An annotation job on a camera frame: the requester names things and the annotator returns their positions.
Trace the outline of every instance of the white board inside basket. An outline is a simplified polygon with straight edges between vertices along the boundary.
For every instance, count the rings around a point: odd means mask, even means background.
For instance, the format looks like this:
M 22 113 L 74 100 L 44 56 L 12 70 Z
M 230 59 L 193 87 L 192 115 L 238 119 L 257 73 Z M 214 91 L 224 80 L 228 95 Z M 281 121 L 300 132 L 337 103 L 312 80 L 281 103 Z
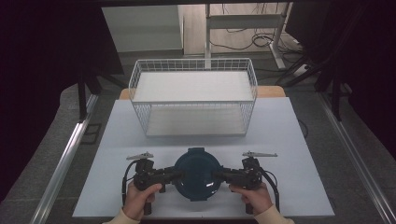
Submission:
M 247 71 L 142 72 L 134 102 L 253 101 Z

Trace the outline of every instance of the wire basket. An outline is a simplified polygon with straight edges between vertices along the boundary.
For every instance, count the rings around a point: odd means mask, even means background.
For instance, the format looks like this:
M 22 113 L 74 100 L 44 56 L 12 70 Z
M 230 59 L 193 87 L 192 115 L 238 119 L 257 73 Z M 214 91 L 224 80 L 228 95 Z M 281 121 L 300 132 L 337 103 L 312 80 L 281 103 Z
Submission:
M 138 60 L 129 94 L 146 136 L 246 135 L 257 79 L 250 59 Z

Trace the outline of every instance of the white tabletop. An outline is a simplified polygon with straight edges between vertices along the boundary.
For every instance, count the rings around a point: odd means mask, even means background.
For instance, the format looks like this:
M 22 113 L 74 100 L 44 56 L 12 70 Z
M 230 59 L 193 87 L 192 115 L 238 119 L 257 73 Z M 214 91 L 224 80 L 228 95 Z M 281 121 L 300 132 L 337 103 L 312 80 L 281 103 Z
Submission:
M 147 138 L 131 102 L 114 104 L 73 217 L 114 217 L 121 207 L 121 180 L 128 156 L 154 154 L 154 168 L 173 166 L 189 147 L 205 147 L 225 167 L 242 168 L 243 152 L 276 153 L 259 158 L 278 182 L 284 216 L 333 216 L 289 98 L 257 99 L 245 137 Z M 157 194 L 146 218 L 248 218 L 240 196 L 223 183 L 206 202 L 190 202 L 172 185 Z

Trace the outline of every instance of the beige sleeve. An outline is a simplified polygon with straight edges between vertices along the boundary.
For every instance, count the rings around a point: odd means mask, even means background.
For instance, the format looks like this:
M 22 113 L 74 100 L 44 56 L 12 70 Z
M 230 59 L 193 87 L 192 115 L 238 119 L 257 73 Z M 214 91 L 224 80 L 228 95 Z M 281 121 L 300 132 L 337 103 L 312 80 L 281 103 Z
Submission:
M 274 205 L 254 218 L 259 224 L 294 224 L 293 220 L 282 217 Z
M 116 217 L 114 217 L 111 221 L 105 222 L 103 224 L 137 224 L 137 223 L 139 223 L 139 221 L 130 219 L 129 217 L 125 216 L 121 208 L 119 214 Z

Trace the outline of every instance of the person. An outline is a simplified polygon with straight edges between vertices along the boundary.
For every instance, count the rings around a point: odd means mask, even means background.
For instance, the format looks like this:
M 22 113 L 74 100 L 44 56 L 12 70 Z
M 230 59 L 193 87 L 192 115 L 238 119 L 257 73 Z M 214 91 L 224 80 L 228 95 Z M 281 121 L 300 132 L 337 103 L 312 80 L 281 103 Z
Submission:
M 162 188 L 161 184 L 155 184 L 140 191 L 131 182 L 128 185 L 125 205 L 119 214 L 111 221 L 104 224 L 137 224 L 143 217 L 145 203 L 153 203 L 155 193 Z M 259 224 L 293 224 L 293 220 L 284 218 L 272 204 L 270 194 L 265 183 L 258 189 L 247 190 L 234 185 L 229 186 L 231 192 L 241 194 L 242 202 L 253 206 L 253 215 Z

